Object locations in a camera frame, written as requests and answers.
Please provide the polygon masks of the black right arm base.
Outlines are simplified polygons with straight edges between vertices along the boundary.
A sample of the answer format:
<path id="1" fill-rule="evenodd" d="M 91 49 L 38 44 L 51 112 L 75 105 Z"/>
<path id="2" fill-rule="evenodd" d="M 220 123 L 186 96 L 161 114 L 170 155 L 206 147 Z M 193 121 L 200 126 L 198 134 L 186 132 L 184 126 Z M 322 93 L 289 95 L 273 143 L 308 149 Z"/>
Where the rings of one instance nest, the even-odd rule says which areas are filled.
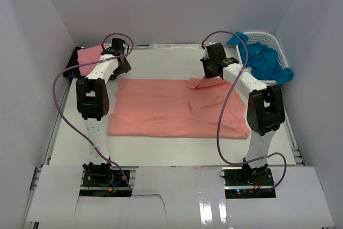
<path id="1" fill-rule="evenodd" d="M 227 200 L 276 198 L 275 190 L 270 189 L 274 180 L 269 168 L 254 178 L 249 178 L 242 168 L 223 169 L 219 176 L 224 180 Z"/>

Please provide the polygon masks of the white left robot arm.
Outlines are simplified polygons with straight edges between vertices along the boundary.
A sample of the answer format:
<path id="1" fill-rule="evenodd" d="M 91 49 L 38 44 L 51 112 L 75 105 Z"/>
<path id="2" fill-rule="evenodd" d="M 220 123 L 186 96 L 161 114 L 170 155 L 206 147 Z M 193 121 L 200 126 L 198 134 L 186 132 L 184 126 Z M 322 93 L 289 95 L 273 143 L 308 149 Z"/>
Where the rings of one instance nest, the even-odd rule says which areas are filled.
<path id="1" fill-rule="evenodd" d="M 113 172 L 108 162 L 107 131 L 102 118 L 109 112 L 110 101 L 106 84 L 111 77 L 130 71 L 127 59 L 123 56 L 128 51 L 127 43 L 120 38 L 113 38 L 111 44 L 101 45 L 98 50 L 100 63 L 91 72 L 76 82 L 77 110 L 84 119 L 87 138 L 91 140 L 90 162 L 83 168 L 91 179 L 100 185 L 109 185 Z"/>

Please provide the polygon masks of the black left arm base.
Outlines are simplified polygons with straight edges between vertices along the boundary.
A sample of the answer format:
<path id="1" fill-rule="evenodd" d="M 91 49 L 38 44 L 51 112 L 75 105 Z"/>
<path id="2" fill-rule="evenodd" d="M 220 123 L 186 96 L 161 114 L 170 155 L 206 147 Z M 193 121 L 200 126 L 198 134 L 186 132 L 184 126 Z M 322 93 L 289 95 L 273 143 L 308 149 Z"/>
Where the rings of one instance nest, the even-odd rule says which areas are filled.
<path id="1" fill-rule="evenodd" d="M 89 162 L 83 164 L 83 177 L 79 196 L 82 197 L 131 197 L 126 183 L 130 181 L 130 170 L 114 169 L 109 163 L 100 165 Z"/>

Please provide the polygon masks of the salmon pink t-shirt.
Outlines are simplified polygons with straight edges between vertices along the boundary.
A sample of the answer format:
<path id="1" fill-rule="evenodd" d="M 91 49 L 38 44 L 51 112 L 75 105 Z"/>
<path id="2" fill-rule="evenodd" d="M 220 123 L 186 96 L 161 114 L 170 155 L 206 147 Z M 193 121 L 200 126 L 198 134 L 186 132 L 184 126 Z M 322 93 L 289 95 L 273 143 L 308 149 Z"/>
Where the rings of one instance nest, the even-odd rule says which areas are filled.
<path id="1" fill-rule="evenodd" d="M 216 77 L 120 79 L 110 136 L 246 139 L 245 103 Z"/>

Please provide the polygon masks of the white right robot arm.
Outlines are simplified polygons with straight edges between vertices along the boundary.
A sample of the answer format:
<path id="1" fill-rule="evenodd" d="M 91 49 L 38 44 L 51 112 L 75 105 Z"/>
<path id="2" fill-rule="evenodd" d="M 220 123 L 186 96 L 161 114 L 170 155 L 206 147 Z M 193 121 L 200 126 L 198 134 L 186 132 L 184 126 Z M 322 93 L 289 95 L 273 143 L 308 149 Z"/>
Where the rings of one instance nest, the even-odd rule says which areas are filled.
<path id="1" fill-rule="evenodd" d="M 282 91 L 269 86 L 246 72 L 235 58 L 228 58 L 221 43 L 203 43 L 205 78 L 220 77 L 232 83 L 248 101 L 246 121 L 251 130 L 250 144 L 243 158 L 242 180 L 255 185 L 268 169 L 267 156 L 275 132 L 285 121 Z"/>

